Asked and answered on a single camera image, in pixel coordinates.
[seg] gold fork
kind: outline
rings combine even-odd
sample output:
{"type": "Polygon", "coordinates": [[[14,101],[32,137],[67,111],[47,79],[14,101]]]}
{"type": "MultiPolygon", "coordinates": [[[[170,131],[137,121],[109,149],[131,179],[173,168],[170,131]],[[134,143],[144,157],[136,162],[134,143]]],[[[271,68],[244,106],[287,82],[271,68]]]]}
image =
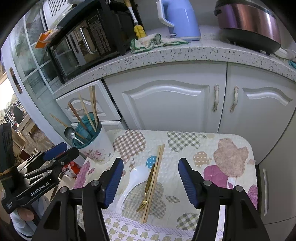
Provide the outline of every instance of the gold fork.
{"type": "Polygon", "coordinates": [[[147,183],[146,183],[146,186],[145,186],[144,200],[142,201],[141,205],[137,209],[137,212],[138,211],[141,211],[145,207],[145,205],[147,204],[146,195],[147,195],[147,192],[149,190],[149,187],[150,187],[150,184],[151,184],[151,181],[152,181],[152,175],[153,175],[153,171],[154,171],[154,166],[155,166],[155,163],[153,164],[153,166],[151,168],[151,171],[149,173],[148,179],[147,179],[147,183]]]}

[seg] blue electric kettle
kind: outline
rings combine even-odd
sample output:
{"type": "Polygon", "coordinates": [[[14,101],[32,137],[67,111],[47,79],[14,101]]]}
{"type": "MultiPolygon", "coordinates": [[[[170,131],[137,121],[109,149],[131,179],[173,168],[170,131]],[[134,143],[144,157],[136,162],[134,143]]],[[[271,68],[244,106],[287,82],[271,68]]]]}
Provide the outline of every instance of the blue electric kettle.
{"type": "Polygon", "coordinates": [[[156,5],[158,18],[169,27],[171,37],[200,40],[200,28],[189,0],[157,0],[156,5]]]}

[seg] white cabinet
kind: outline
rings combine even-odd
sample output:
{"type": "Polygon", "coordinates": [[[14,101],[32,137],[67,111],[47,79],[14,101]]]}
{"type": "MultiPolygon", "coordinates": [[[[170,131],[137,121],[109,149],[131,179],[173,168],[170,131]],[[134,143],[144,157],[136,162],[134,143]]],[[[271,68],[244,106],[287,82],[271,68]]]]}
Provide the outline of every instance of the white cabinet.
{"type": "Polygon", "coordinates": [[[218,131],[226,63],[162,65],[104,80],[130,129],[218,131]]]}
{"type": "Polygon", "coordinates": [[[258,164],[283,134],[295,107],[292,81],[262,69],[228,64],[219,133],[244,137],[258,164]]]}
{"type": "MultiPolygon", "coordinates": [[[[125,121],[122,120],[116,120],[116,121],[101,121],[102,126],[104,127],[105,131],[109,130],[126,130],[128,129],[125,121]]],[[[75,129],[78,123],[72,123],[71,124],[73,128],[75,129]]]]}
{"type": "Polygon", "coordinates": [[[296,216],[296,115],[274,149],[259,164],[261,219],[274,223],[296,216]]]}
{"type": "Polygon", "coordinates": [[[295,224],[296,217],[278,223],[266,224],[265,228],[270,241],[285,241],[295,224]]]}
{"type": "Polygon", "coordinates": [[[117,112],[115,105],[112,103],[109,94],[103,85],[101,80],[84,85],[80,88],[77,88],[61,97],[56,99],[58,105],[61,107],[66,116],[70,119],[72,123],[79,122],[76,116],[73,114],[72,110],[68,106],[70,102],[73,107],[77,110],[80,118],[84,116],[84,109],[81,105],[78,94],[81,95],[85,106],[89,112],[92,111],[90,95],[89,95],[89,86],[94,85],[96,89],[96,107],[97,113],[100,121],[119,121],[120,116],[117,112]]]}

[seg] wooden chopsticks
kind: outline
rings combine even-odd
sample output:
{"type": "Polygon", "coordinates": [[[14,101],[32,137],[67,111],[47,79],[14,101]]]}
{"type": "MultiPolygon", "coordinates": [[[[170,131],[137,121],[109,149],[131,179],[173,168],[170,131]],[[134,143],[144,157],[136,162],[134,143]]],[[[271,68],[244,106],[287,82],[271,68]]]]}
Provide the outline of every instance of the wooden chopsticks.
{"type": "Polygon", "coordinates": [[[150,184],[150,190],[148,191],[148,198],[147,198],[147,204],[145,206],[144,209],[144,213],[141,219],[142,223],[146,223],[147,219],[148,219],[148,214],[149,214],[149,210],[152,204],[152,197],[153,197],[153,193],[156,187],[156,182],[157,182],[157,176],[158,176],[158,172],[160,169],[160,164],[161,164],[161,160],[163,158],[163,151],[165,149],[165,144],[159,145],[158,149],[157,149],[157,156],[156,156],[156,160],[155,160],[155,167],[154,167],[154,171],[153,171],[153,175],[152,175],[152,181],[150,184]]]}
{"type": "Polygon", "coordinates": [[[78,113],[75,110],[74,106],[70,102],[68,103],[68,106],[70,107],[70,109],[72,110],[72,112],[74,113],[74,115],[76,116],[76,118],[78,119],[78,121],[80,122],[81,126],[88,132],[88,129],[87,129],[86,125],[82,122],[82,119],[78,115],[78,113]]]}
{"type": "Polygon", "coordinates": [[[82,99],[82,97],[81,97],[81,95],[80,95],[79,93],[78,93],[78,96],[79,96],[79,99],[80,99],[81,105],[82,105],[82,107],[83,107],[83,109],[84,109],[85,114],[87,115],[87,118],[89,119],[89,122],[90,122],[92,128],[94,129],[94,131],[96,131],[96,127],[94,126],[94,124],[93,124],[93,122],[92,122],[92,120],[91,120],[91,117],[89,116],[89,112],[87,111],[87,109],[86,109],[86,107],[85,107],[85,104],[84,104],[84,102],[83,102],[83,99],[82,99]]]}
{"type": "Polygon", "coordinates": [[[94,85],[89,86],[89,95],[91,98],[91,107],[94,114],[94,121],[96,123],[96,128],[98,127],[98,115],[96,112],[96,88],[94,85]]]}
{"type": "MultiPolygon", "coordinates": [[[[49,113],[49,115],[51,117],[53,117],[56,121],[60,122],[64,127],[68,127],[68,125],[66,125],[64,122],[62,122],[60,119],[56,118],[53,114],[49,113]]],[[[82,139],[86,139],[85,137],[83,137],[82,135],[80,135],[79,133],[75,132],[76,135],[78,135],[80,138],[82,139]]]]}

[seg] microwave oven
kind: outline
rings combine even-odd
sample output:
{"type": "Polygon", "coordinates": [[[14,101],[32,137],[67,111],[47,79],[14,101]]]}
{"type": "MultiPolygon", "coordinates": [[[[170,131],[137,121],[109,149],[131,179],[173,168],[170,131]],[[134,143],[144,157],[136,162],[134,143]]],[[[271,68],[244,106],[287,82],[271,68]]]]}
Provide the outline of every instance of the microwave oven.
{"type": "Polygon", "coordinates": [[[57,25],[61,30],[47,47],[62,83],[84,71],[125,55],[136,38],[133,18],[125,4],[85,0],[57,25]]]}

